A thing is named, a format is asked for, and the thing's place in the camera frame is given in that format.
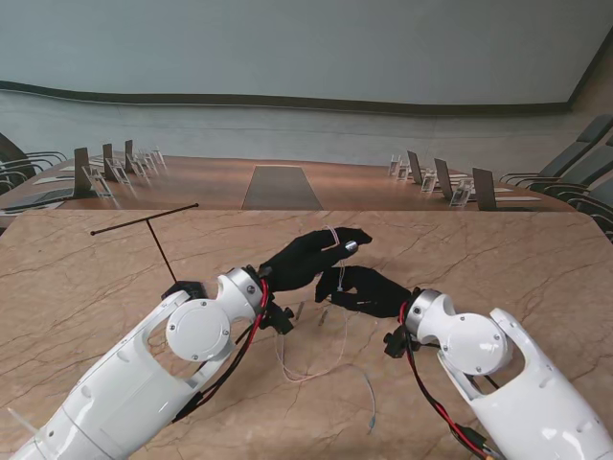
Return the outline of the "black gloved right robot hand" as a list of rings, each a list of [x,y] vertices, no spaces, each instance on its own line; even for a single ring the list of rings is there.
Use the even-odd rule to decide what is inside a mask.
[[[401,306],[412,292],[384,277],[372,268],[346,266],[342,282],[341,269],[332,267],[323,272],[315,288],[315,302],[328,299],[348,311],[358,311],[377,318],[398,317]]]

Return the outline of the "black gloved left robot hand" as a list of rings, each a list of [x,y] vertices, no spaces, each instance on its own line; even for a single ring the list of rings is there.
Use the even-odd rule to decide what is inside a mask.
[[[336,227],[317,230],[294,239],[288,246],[261,264],[259,275],[270,292],[291,291],[310,284],[315,276],[348,259],[359,245],[373,238],[359,228]]]

